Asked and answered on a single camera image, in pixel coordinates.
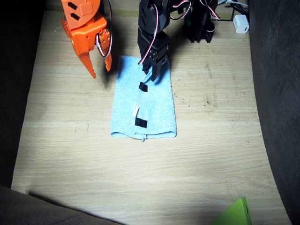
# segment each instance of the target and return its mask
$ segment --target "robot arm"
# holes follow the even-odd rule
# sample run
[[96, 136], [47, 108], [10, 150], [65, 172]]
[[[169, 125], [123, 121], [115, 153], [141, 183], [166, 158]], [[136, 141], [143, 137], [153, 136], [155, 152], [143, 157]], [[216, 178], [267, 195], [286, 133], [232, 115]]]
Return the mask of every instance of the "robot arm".
[[71, 39], [78, 58], [92, 77], [96, 78], [89, 54], [94, 49], [96, 41], [101, 55], [105, 57], [106, 69], [110, 71], [112, 38], [106, 29], [105, 18], [98, 12], [100, 0], [61, 0], [61, 3], [65, 12], [61, 24]]
[[141, 53], [139, 65], [143, 65], [142, 70], [147, 74], [152, 67], [151, 80], [155, 81], [159, 76], [161, 65], [166, 60], [166, 53], [169, 48], [169, 37], [163, 32], [169, 23], [170, 13], [180, 11], [183, 3], [189, 3], [185, 16], [184, 32], [187, 37], [194, 42], [205, 39], [210, 42], [214, 34], [215, 26], [210, 21], [210, 17], [219, 19], [214, 9], [218, 1], [211, 0], [141, 0], [139, 6], [139, 30], [138, 45]]

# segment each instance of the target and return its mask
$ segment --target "white power adapter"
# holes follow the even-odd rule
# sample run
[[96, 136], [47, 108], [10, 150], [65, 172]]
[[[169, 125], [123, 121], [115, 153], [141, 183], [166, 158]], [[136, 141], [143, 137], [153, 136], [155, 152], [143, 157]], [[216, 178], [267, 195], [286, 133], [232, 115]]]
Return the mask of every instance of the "white power adapter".
[[238, 34], [246, 34], [249, 30], [249, 23], [245, 15], [236, 15], [233, 19], [235, 32]]

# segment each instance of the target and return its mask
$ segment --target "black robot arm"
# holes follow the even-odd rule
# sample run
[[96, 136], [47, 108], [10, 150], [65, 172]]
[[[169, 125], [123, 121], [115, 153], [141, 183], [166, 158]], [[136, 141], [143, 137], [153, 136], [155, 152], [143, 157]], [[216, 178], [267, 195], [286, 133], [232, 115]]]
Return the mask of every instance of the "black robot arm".
[[[163, 30], [170, 23], [170, 13], [183, 11], [187, 7], [184, 32], [191, 42], [206, 39], [211, 41], [214, 33], [214, 25], [210, 21], [210, 8], [217, 7], [217, 0], [141, 0], [139, 6], [138, 45], [141, 53], [142, 70], [147, 74], [152, 67], [151, 80], [155, 81], [166, 60], [169, 48], [169, 37]], [[189, 9], [195, 6], [192, 13]]]

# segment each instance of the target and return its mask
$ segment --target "light blue cloth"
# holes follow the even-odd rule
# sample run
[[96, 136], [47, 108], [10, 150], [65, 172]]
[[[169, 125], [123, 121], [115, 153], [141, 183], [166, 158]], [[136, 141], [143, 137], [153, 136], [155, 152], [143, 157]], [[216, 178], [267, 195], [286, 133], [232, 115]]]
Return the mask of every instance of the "light blue cloth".
[[[111, 135], [113, 137], [147, 138], [175, 137], [177, 134], [169, 62], [161, 74], [151, 81], [152, 70], [146, 75], [139, 58], [121, 56], [113, 100]], [[140, 82], [148, 92], [139, 89]], [[134, 109], [139, 105], [137, 118], [146, 120], [147, 128], [135, 125]]]

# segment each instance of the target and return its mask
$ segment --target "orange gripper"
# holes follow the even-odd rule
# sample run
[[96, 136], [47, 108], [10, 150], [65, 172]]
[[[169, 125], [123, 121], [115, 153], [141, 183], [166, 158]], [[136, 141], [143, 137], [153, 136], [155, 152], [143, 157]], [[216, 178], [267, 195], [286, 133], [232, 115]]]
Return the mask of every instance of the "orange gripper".
[[[101, 47], [107, 53], [110, 33], [106, 29], [107, 21], [98, 12], [100, 0], [61, 0], [66, 20], [61, 24], [71, 39], [74, 51], [85, 65], [93, 78], [96, 78], [89, 52], [95, 47], [96, 35], [99, 33]], [[111, 54], [105, 58], [105, 66], [110, 71], [112, 66]]]

